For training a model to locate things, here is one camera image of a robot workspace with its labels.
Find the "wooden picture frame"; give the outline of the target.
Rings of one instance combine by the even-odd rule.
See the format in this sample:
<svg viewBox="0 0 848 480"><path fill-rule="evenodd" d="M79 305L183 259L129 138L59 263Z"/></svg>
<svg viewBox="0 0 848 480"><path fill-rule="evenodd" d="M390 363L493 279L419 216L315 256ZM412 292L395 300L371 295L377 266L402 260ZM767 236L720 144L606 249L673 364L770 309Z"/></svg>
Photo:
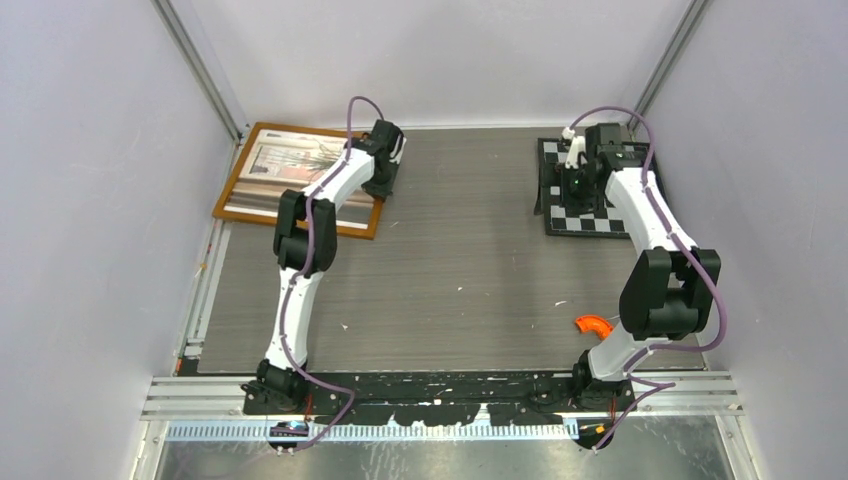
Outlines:
<svg viewBox="0 0 848 480"><path fill-rule="evenodd" d="M213 216L274 226L279 197L318 180L344 154L341 130L259 122L243 146Z"/></svg>

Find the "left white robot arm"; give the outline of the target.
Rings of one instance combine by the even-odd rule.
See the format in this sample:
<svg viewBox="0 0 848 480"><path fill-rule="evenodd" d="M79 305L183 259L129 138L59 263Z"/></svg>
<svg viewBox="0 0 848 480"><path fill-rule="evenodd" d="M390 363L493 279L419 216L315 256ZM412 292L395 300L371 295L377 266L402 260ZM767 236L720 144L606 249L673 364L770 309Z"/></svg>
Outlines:
<svg viewBox="0 0 848 480"><path fill-rule="evenodd" d="M320 282L336 257L339 208L357 190L379 197L391 194L404 143L397 125L378 119L370 131L349 135L338 159L317 180L300 192L281 195L273 237L279 304L256 376L241 387L246 414L302 412L315 389L334 397L353 394L307 372L309 324Z"/></svg>

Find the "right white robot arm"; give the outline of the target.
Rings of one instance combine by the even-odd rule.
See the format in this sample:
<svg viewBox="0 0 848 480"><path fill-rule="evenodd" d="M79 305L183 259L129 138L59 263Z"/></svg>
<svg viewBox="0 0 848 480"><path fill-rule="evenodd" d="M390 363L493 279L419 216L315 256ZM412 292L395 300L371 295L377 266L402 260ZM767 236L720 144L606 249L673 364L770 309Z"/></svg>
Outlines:
<svg viewBox="0 0 848 480"><path fill-rule="evenodd" d="M635 367L701 332L710 316L720 257L680 231L651 151L648 142L626 139L616 123L537 142L534 212L544 217L546 234L628 239L636 253L617 325L573 367L569 401L584 410L624 406Z"/></svg>

